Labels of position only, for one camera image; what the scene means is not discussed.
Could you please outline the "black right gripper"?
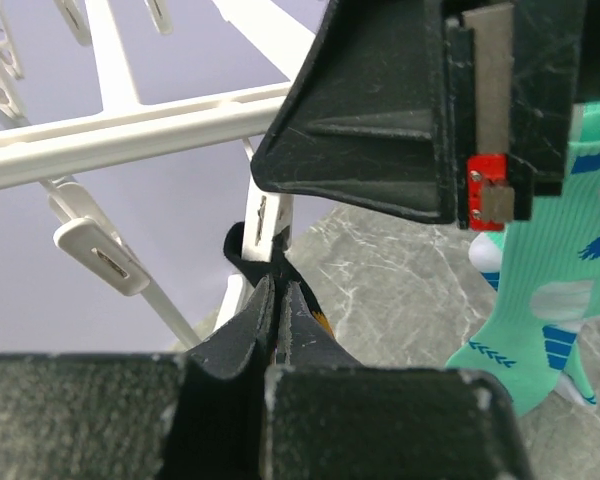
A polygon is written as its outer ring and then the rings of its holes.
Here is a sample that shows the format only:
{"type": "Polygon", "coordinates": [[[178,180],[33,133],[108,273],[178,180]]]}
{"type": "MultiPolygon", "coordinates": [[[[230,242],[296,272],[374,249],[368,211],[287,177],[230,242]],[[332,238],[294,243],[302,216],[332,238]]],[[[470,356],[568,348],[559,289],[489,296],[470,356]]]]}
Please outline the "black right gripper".
{"type": "Polygon", "coordinates": [[[445,1],[458,226],[497,231],[559,196],[575,111],[600,101],[600,1],[445,1]]]}

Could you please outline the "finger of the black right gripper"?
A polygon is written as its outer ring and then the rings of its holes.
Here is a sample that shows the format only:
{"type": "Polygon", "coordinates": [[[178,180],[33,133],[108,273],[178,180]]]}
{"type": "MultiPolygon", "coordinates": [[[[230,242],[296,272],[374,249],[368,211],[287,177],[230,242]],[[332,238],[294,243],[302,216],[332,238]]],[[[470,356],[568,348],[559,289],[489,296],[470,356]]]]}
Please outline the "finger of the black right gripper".
{"type": "Polygon", "coordinates": [[[456,218],[439,1],[332,1],[251,162],[267,192],[456,218]]]}

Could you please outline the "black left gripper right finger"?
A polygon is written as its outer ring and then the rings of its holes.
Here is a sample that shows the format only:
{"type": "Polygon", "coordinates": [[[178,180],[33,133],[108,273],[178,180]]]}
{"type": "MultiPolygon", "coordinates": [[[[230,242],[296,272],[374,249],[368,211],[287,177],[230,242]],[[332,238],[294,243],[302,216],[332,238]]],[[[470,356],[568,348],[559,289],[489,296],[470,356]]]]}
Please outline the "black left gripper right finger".
{"type": "Polygon", "coordinates": [[[267,479],[529,479],[508,394],[465,369],[357,361],[310,314],[297,283],[265,374],[267,479]]]}

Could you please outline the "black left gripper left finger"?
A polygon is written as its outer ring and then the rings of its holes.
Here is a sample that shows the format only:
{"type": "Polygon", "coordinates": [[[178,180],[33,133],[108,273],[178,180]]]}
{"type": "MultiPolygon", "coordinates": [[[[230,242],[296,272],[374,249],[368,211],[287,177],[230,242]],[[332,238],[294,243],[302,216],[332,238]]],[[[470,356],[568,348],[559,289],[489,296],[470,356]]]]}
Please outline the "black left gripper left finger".
{"type": "Polygon", "coordinates": [[[0,479],[255,479],[275,285],[192,350],[0,354],[0,479]]]}

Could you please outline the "red black argyle sock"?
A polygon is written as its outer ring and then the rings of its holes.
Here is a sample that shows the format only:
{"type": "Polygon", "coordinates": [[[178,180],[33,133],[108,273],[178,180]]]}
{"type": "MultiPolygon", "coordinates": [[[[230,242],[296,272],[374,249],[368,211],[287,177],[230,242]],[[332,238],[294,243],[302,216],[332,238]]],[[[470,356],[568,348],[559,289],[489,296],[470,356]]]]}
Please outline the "red black argyle sock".
{"type": "Polygon", "coordinates": [[[252,286],[265,277],[275,284],[276,361],[289,365],[336,364],[343,349],[313,290],[287,258],[284,235],[274,237],[270,260],[248,260],[241,253],[244,229],[243,222],[229,229],[223,253],[252,286]]]}

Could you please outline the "white clip sock hanger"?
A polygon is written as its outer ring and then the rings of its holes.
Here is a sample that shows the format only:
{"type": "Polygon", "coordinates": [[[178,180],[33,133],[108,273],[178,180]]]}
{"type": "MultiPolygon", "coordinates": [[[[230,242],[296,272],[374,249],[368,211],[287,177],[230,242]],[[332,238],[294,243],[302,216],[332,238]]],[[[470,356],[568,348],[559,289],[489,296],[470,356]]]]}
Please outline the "white clip sock hanger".
{"type": "Polygon", "coordinates": [[[285,82],[160,104],[140,101],[108,1],[54,4],[81,50],[91,49],[100,109],[29,126],[14,86],[22,57],[0,2],[0,190],[174,152],[257,136],[270,126],[315,35],[272,1],[218,1],[215,8],[286,78],[285,82]]]}

